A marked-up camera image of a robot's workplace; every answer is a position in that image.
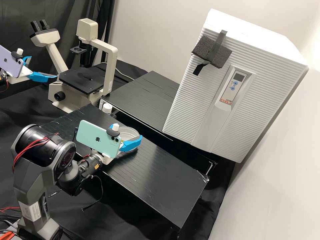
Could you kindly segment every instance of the black strap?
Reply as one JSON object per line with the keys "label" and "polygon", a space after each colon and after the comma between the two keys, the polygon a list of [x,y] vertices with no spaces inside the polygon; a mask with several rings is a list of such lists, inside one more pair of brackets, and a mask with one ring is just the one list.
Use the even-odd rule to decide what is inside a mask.
{"label": "black strap", "polygon": [[200,73],[200,71],[202,70],[202,68],[203,68],[204,66],[207,66],[208,64],[209,64],[209,62],[208,62],[208,63],[201,63],[201,64],[199,64],[198,66],[196,66],[195,70],[193,71],[193,74],[196,75],[196,76],[198,76],[199,73]]}
{"label": "black strap", "polygon": [[208,61],[210,61],[210,62],[213,61],[213,58],[217,54],[217,52],[219,51],[219,48],[220,48],[220,46],[222,44],[222,41],[224,40],[226,34],[227,34],[227,31],[221,30],[221,32],[219,33],[219,36],[218,36],[218,38],[216,40],[216,43],[213,46],[213,49],[209,53]]}
{"label": "black strap", "polygon": [[196,68],[193,71],[194,75],[198,76],[203,67],[207,66],[210,62],[213,62],[214,56],[219,51],[219,48],[220,48],[226,34],[227,34],[227,31],[221,30],[221,32],[219,33],[219,35],[217,37],[215,44],[213,45],[212,50],[209,53],[208,59],[206,61],[204,61],[203,63],[199,64],[198,66],[196,66]]}

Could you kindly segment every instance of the phone mount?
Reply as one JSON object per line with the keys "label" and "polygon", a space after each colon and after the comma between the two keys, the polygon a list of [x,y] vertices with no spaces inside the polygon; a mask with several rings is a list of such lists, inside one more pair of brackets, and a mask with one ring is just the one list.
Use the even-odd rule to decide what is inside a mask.
{"label": "phone mount", "polygon": [[76,132],[76,139],[90,147],[93,154],[100,155],[101,162],[108,165],[121,152],[130,152],[136,149],[141,144],[142,135],[133,128],[120,127],[118,123],[103,129],[81,120]]}

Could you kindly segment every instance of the black table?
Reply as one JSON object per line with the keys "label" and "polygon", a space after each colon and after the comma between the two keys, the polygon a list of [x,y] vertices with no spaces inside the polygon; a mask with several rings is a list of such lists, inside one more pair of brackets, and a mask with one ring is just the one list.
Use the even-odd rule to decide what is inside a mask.
{"label": "black table", "polygon": [[102,99],[154,130],[162,132],[178,88],[178,83],[151,71],[103,96]]}
{"label": "black table", "polygon": [[[102,128],[113,123],[123,126],[98,108],[87,105],[43,125],[43,128],[72,140],[74,128],[82,119]],[[79,155],[91,152],[87,146],[75,142]],[[136,152],[114,159],[102,171],[179,228],[182,228],[207,184],[206,176],[146,138]]]}

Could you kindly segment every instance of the robotic arm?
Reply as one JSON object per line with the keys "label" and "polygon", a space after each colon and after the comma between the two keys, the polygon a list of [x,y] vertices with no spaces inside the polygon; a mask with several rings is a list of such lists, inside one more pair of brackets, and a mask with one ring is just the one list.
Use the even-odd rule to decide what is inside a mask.
{"label": "robotic arm", "polygon": [[73,160],[74,142],[37,125],[25,127],[11,151],[15,158],[14,191],[22,212],[17,230],[19,237],[60,239],[62,229],[50,217],[46,188],[57,184],[69,195],[77,196],[84,182],[102,167],[101,156],[92,153],[78,165]]}

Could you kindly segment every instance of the black cloth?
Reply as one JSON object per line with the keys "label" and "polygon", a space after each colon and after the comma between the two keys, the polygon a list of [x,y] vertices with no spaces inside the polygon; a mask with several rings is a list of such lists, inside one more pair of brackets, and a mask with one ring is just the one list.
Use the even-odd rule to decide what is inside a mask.
{"label": "black cloth", "polygon": [[[133,78],[140,75],[125,64],[118,65],[120,71]],[[121,85],[121,76],[117,80]],[[0,100],[0,208],[18,206],[13,191],[12,156],[10,147],[21,129],[31,123],[42,125],[65,113],[52,106],[47,100],[47,88],[44,85],[28,89],[16,95]],[[179,239],[208,239],[213,223],[223,200],[234,163],[225,160],[219,162],[211,173],[211,180],[196,203],[190,216],[179,233]],[[100,183],[89,186],[90,193],[82,191],[77,197],[60,192],[48,199],[51,216],[63,227],[82,236],[83,239],[176,239],[177,230],[172,224],[134,197],[126,189],[106,180],[104,196],[100,203],[86,210],[81,207],[92,203],[101,194]],[[56,186],[48,189],[53,193]],[[0,222],[0,227],[7,227]]]}
{"label": "black cloth", "polygon": [[[114,5],[114,1],[111,0],[103,0],[100,4],[96,4],[97,6],[99,6],[99,13],[96,19],[96,22],[98,23],[98,39],[101,39],[103,41],[105,41],[106,43],[108,42],[108,36],[110,34],[110,27],[106,28],[106,24],[107,24],[107,20],[109,19],[111,22],[112,19],[112,11],[113,11],[113,5]],[[106,30],[105,33],[105,38],[102,39],[103,36],[103,32]],[[92,53],[91,53],[91,59],[90,59],[90,65],[92,65],[94,57],[97,54],[98,49],[94,48]]]}
{"label": "black cloth", "polygon": [[[56,45],[70,67],[74,54],[69,54],[69,49],[78,44],[75,36],[78,19],[86,17],[89,3],[90,0],[1,0],[0,45],[9,51],[22,48],[23,56],[32,56],[29,64],[32,71],[56,74],[46,48],[36,47],[30,40],[30,35],[34,33],[30,22],[45,19],[50,28],[59,31],[60,40]],[[10,85],[7,91],[0,93],[0,99],[36,85],[39,83],[32,81]]]}

